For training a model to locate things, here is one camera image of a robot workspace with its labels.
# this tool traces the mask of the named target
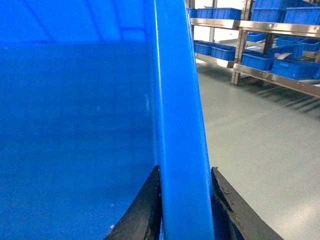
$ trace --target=stainless steel shelf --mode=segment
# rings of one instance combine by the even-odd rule
[[[303,55],[311,58],[315,58],[320,55],[320,51],[303,51]]]
[[[259,47],[263,48],[265,46],[266,41],[246,41],[247,46]]]
[[[196,53],[195,54],[195,58],[199,59],[201,61],[204,61],[206,63],[218,65],[220,67],[227,68],[227,69],[232,69],[234,67],[234,62],[233,61],[227,61],[227,60],[215,58],[215,57],[212,57],[212,56],[203,55],[203,54],[200,54],[200,53]]]
[[[232,19],[191,18],[191,24],[194,26],[238,30],[240,21]]]
[[[238,73],[246,74],[263,81],[267,81],[282,87],[286,87],[320,98],[320,87],[310,84],[316,83],[316,80],[292,80],[290,78],[279,76],[268,71],[261,71],[238,63],[234,64],[233,70]]]
[[[241,21],[239,28],[252,32],[320,38],[320,25]]]

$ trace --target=metal shelving rack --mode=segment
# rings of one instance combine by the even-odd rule
[[[252,3],[253,0],[244,1],[243,7],[246,8],[245,10],[248,14],[251,12]],[[246,20],[241,20],[239,25],[239,38],[236,46],[231,82],[234,85],[237,85],[241,80],[240,74],[245,74],[262,81],[270,82],[282,87],[286,87],[295,91],[299,91],[320,98],[320,80],[293,80],[290,78],[272,74],[268,71],[261,71],[258,69],[241,65],[242,55],[246,47],[248,32],[267,33],[267,39],[265,43],[260,42],[258,46],[264,47],[264,52],[266,52],[266,50],[269,47],[271,47],[273,43],[273,34],[320,38],[319,25],[258,22],[248,21],[248,18],[246,18]],[[315,57],[316,60],[319,61],[319,52],[304,52],[304,55],[308,57]]]
[[[189,1],[189,7],[195,6],[195,0]],[[217,6],[217,1],[212,1],[212,6]],[[245,7],[242,9],[241,19],[248,20],[249,14],[244,14],[246,10]],[[240,22],[238,20],[232,19],[206,19],[206,18],[191,18],[192,26],[201,26],[201,27],[209,27],[209,28],[219,28],[219,29],[229,29],[229,30],[239,30]],[[218,65],[223,68],[232,69],[234,67],[234,61],[227,61],[219,58],[215,58],[212,56],[202,55],[196,53],[195,57],[201,61]]]
[[[249,21],[253,2],[254,0],[244,0],[241,13],[241,21],[230,19],[191,18],[192,28],[194,26],[203,26],[209,27],[211,29],[221,28],[239,31],[234,61],[226,61],[199,53],[196,53],[195,57],[204,62],[219,65],[224,68],[233,68],[231,83],[234,85],[238,85],[239,81],[241,80],[241,74],[245,74],[262,81],[270,82],[282,87],[286,87],[320,98],[320,80],[293,80],[290,78],[272,74],[269,71],[261,71],[241,65],[242,55],[247,45],[248,32],[267,33],[267,38],[264,42],[248,42],[248,44],[251,46],[263,48],[264,53],[266,53],[267,49],[269,49],[273,45],[273,34],[320,39],[320,25]],[[216,7],[216,3],[217,2],[213,0],[212,6]],[[195,0],[189,0],[189,7],[195,7]],[[320,51],[305,51],[304,55],[306,57],[315,58],[316,62],[320,62]]]

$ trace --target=gray floor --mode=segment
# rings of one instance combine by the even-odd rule
[[[211,166],[285,240],[319,240],[320,99],[198,72]]]

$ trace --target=blue storage box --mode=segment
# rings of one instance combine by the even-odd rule
[[[251,54],[251,55],[263,55],[262,52],[259,51],[253,51],[253,50],[249,50],[249,49],[245,49],[243,51],[244,54]]]
[[[197,18],[198,10],[196,8],[187,8],[186,12],[189,14],[190,18]]]
[[[283,23],[286,16],[286,10],[279,8],[254,8],[252,10],[251,21]]]
[[[274,60],[271,73],[289,79],[302,80],[316,77],[319,66],[314,62]]]
[[[155,165],[165,237],[214,239],[185,2],[0,5],[0,239],[102,240]]]
[[[198,19],[213,19],[215,15],[216,8],[198,8],[197,18]]]
[[[214,19],[241,19],[241,10],[231,7],[220,7],[214,10],[213,14]]]
[[[320,7],[289,7],[284,23],[320,25]]]
[[[265,40],[267,38],[267,34],[260,32],[251,32],[248,34],[247,41],[250,42],[259,42]]]
[[[255,8],[271,9],[277,8],[286,10],[286,8],[304,7],[303,0],[255,0]]]
[[[310,2],[307,2],[307,1],[303,1],[301,0],[300,3],[296,6],[292,6],[293,8],[314,8],[314,7],[318,7],[317,4],[315,3],[310,3]]]
[[[313,75],[313,79],[317,79],[317,80],[320,80],[320,63],[318,62],[311,62],[311,64],[314,65],[314,67],[316,68],[316,71]]]
[[[277,58],[275,54],[281,55],[284,53],[292,53],[287,57],[287,59],[292,59],[292,58],[302,56],[304,54],[304,46],[302,44],[293,44],[293,45],[285,45],[285,46],[269,48],[267,50],[267,56],[271,58]]]
[[[244,53],[242,55],[242,65],[262,71],[271,70],[273,62],[273,58],[260,54],[256,55]]]
[[[276,39],[276,45],[277,46],[292,45],[292,44],[296,44],[297,42],[300,42],[301,40],[303,40],[302,37],[282,36]]]
[[[212,47],[211,56],[217,59],[226,61],[234,61],[236,55],[236,48],[233,46],[219,45]]]
[[[303,39],[299,41],[303,45],[304,51],[316,52],[320,49],[320,40],[319,39]]]
[[[212,52],[212,46],[196,43],[194,51],[198,54],[210,56]]]

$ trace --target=blue plastic bin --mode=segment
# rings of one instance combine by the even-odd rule
[[[197,18],[198,19],[213,19],[216,8],[198,8]]]
[[[286,16],[286,10],[279,8],[257,8],[252,10],[251,21],[283,23]]]
[[[315,73],[312,78],[319,80],[320,79],[320,63],[311,62],[310,64],[312,64],[316,68]]]
[[[185,2],[5,0],[0,16],[0,239],[102,240],[155,165],[165,237],[214,239]]]
[[[273,62],[273,58],[264,55],[253,55],[247,53],[242,55],[242,65],[262,71],[271,70]]]
[[[233,46],[220,45],[213,46],[211,56],[217,59],[223,59],[227,61],[234,61],[236,55],[236,48]]]
[[[267,34],[260,32],[251,32],[248,34],[247,41],[250,42],[259,42],[265,40],[267,38]]]
[[[302,44],[293,44],[293,45],[285,45],[285,46],[269,48],[267,50],[267,56],[271,58],[277,58],[275,54],[284,54],[284,53],[292,53],[287,57],[287,59],[300,57],[304,54],[304,46]]]
[[[194,51],[198,54],[203,54],[203,55],[211,55],[212,52],[212,46],[210,45],[204,45],[204,44],[200,44],[200,43],[196,43],[194,45]]]
[[[287,8],[284,23],[320,25],[320,7]]]
[[[314,7],[318,7],[317,4],[315,3],[310,3],[310,2],[307,2],[307,1],[303,1],[301,0],[300,1],[300,4],[296,5],[296,6],[292,6],[293,8],[314,8]]]
[[[276,39],[276,45],[277,46],[286,46],[286,45],[292,45],[300,43],[301,40],[304,38],[302,37],[296,37],[296,36],[282,36]]]
[[[241,10],[231,7],[219,7],[214,10],[214,19],[241,19]]]
[[[271,73],[289,79],[302,80],[316,77],[319,66],[314,62],[274,60]]]
[[[197,18],[198,10],[196,8],[187,8],[186,12],[189,14],[190,18]]]
[[[253,50],[249,50],[249,49],[245,49],[243,51],[244,54],[250,54],[250,55],[263,55],[262,52],[259,51],[253,51]]]
[[[303,0],[255,0],[255,8],[277,8],[286,10],[286,8],[305,7]]]
[[[303,39],[299,43],[303,45],[303,50],[305,51],[316,52],[320,49],[319,39]]]

